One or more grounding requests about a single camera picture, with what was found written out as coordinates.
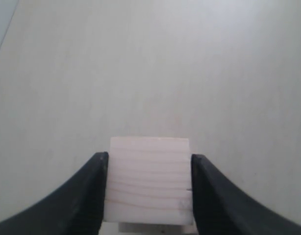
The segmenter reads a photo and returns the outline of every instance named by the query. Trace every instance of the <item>light gray floor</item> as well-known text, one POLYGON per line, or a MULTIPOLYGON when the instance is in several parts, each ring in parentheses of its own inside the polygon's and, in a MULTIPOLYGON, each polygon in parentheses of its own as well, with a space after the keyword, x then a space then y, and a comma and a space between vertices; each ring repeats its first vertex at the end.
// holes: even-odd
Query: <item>light gray floor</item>
POLYGON ((301 224, 301 1, 20 0, 0 50, 0 220, 123 135, 189 137, 301 224))

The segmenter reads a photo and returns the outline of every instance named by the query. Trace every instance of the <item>wooden block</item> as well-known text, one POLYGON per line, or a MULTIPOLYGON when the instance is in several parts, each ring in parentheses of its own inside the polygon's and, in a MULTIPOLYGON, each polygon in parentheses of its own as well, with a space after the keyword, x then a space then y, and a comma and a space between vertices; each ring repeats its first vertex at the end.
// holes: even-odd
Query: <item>wooden block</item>
POLYGON ((192 224, 188 139, 114 137, 109 154, 105 221, 192 224))

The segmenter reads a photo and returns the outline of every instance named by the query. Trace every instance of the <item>block front face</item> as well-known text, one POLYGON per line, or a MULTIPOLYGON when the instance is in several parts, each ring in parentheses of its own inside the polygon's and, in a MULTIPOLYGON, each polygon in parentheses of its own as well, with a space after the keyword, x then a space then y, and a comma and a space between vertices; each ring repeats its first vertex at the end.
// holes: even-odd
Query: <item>block front face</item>
POLYGON ((192 224, 188 139, 111 138, 104 220, 192 224))

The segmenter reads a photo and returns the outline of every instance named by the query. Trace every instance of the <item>white surface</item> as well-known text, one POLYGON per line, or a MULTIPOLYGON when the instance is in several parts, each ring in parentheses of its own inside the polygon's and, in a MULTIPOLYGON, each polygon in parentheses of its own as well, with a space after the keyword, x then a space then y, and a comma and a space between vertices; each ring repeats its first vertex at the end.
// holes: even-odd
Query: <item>white surface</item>
POLYGON ((124 135, 189 137, 301 224, 301 1, 21 0, 0 50, 0 220, 124 135))
POLYGON ((192 224, 191 188, 188 139, 111 138, 105 221, 192 224))
POLYGON ((0 0, 0 46, 9 27, 18 0, 0 0))

